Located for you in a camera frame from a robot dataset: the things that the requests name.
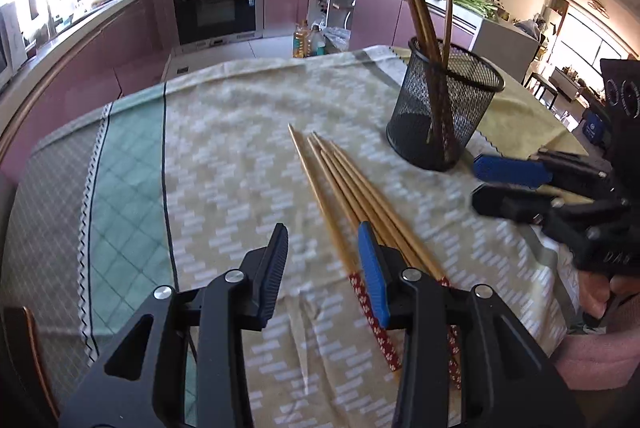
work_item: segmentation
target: oven window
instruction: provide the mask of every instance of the oven window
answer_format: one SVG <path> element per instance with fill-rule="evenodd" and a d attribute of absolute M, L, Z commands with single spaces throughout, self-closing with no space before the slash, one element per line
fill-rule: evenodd
<path fill-rule="evenodd" d="M 235 19 L 235 0 L 198 0 L 196 6 L 196 24 L 198 27 L 229 23 Z"/>

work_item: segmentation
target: floor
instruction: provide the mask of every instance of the floor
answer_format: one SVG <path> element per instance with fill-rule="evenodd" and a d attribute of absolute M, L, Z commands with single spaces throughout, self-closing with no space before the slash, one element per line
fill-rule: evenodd
<path fill-rule="evenodd" d="M 545 91 L 545 94 L 542 96 L 542 101 L 545 103 L 545 106 L 549 106 L 552 99 L 553 96 L 548 91 Z M 587 153 L 590 156 L 602 158 L 604 155 L 603 150 L 591 144 L 582 133 L 580 121 L 582 120 L 584 110 L 584 106 L 582 106 L 577 99 L 569 101 L 562 93 L 558 93 L 553 107 L 556 119 L 574 135 Z"/>
<path fill-rule="evenodd" d="M 235 59 L 290 58 L 292 50 L 292 36 L 212 46 L 191 54 L 171 58 L 164 80 Z"/>

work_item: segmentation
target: metal screw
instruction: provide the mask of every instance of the metal screw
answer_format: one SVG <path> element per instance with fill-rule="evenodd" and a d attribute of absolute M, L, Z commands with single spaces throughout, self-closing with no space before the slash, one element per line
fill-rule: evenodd
<path fill-rule="evenodd" d="M 156 300 L 166 300 L 173 293 L 174 291 L 171 289 L 171 287 L 167 285 L 162 285 L 160 287 L 157 287 L 156 290 L 154 291 L 154 298 Z"/>
<path fill-rule="evenodd" d="M 482 298 L 486 300 L 487 298 L 491 298 L 494 295 L 494 290 L 491 289 L 488 285 L 480 284 L 476 286 L 476 296 L 478 298 Z"/>
<path fill-rule="evenodd" d="M 413 267 L 409 269 L 405 269 L 402 271 L 402 278 L 407 280 L 408 282 L 417 282 L 422 278 L 422 273 Z"/>
<path fill-rule="evenodd" d="M 229 283 L 238 283 L 244 280 L 244 273 L 241 270 L 233 269 L 225 274 L 225 280 Z"/>
<path fill-rule="evenodd" d="M 592 226 L 587 229 L 587 238 L 589 240 L 597 240 L 600 238 L 600 228 Z"/>

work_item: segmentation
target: cooking oil bottle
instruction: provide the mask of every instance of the cooking oil bottle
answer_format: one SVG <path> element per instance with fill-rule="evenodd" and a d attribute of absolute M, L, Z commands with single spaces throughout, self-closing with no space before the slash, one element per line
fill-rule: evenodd
<path fill-rule="evenodd" d="M 304 20 L 301 24 L 296 25 L 296 31 L 293 33 L 293 57 L 305 58 L 306 57 L 306 37 L 309 34 L 309 27 L 307 21 Z"/>

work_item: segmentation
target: plastic bottle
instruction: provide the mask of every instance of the plastic bottle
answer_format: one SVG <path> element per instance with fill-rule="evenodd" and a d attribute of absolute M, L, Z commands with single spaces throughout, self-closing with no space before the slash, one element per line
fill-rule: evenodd
<path fill-rule="evenodd" d="M 306 36 L 306 55 L 307 56 L 315 56 L 316 55 L 316 36 L 320 34 L 320 27 L 314 25 L 311 27 L 308 35 Z"/>
<path fill-rule="evenodd" d="M 305 58 L 306 57 L 306 37 L 309 33 L 306 20 L 296 26 L 296 31 L 293 33 L 293 57 Z"/>
<path fill-rule="evenodd" d="M 306 42 L 308 43 L 309 56 L 324 56 L 325 42 L 319 26 L 313 26 Z"/>
<path fill-rule="evenodd" d="M 326 41 L 322 32 L 318 32 L 318 41 L 316 42 L 316 56 L 324 56 L 326 54 Z"/>

